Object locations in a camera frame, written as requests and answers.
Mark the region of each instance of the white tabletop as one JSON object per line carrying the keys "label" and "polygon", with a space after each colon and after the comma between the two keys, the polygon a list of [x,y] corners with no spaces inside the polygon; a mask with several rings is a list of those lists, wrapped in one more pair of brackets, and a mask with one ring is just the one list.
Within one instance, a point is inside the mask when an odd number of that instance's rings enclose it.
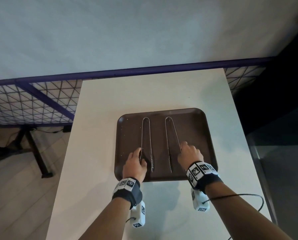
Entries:
{"label": "white tabletop", "polygon": [[[223,69],[84,81],[47,240],[77,240],[110,202],[115,137],[121,115],[169,109],[205,112],[222,180],[236,193],[263,195]],[[146,224],[126,224],[124,239],[227,239],[211,204],[193,209],[187,181],[141,186]],[[258,208],[261,200],[245,198]],[[262,211],[270,218],[266,204]]]}

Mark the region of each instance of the metal frame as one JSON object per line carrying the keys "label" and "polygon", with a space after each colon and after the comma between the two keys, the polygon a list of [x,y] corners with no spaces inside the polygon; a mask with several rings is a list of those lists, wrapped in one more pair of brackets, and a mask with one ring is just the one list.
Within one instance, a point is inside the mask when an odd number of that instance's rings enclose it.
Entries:
{"label": "metal frame", "polygon": [[[66,110],[52,100],[47,95],[36,89],[31,83],[41,82],[55,82],[55,81],[68,81],[68,80],[87,80],[87,79],[102,79],[110,77],[124,77],[124,76],[138,76],[138,75],[149,75],[149,74],[161,74],[170,72],[183,72],[183,71],[194,71],[214,68],[238,68],[238,67],[249,67],[249,66],[266,66],[273,57],[264,58],[250,58],[250,59],[238,59],[238,60],[224,60],[224,61],[212,61],[212,62],[199,62],[189,64],[176,64],[176,65],[162,65],[162,66],[151,66],[151,67],[140,67],[130,69],[118,69],[118,70],[107,70],[107,71],[95,71],[95,72],[80,72],[80,73],[69,73],[60,75],[49,75],[49,76],[36,76],[36,77],[24,77],[15,79],[0,80],[0,86],[4,85],[16,85],[25,92],[29,93],[36,99],[42,101],[52,109],[63,114],[67,118],[74,120],[74,114]],[[62,126],[71,125],[72,123],[52,123],[52,124],[40,124],[36,126]],[[0,128],[12,128],[20,127],[19,124],[14,125],[1,125]]]}

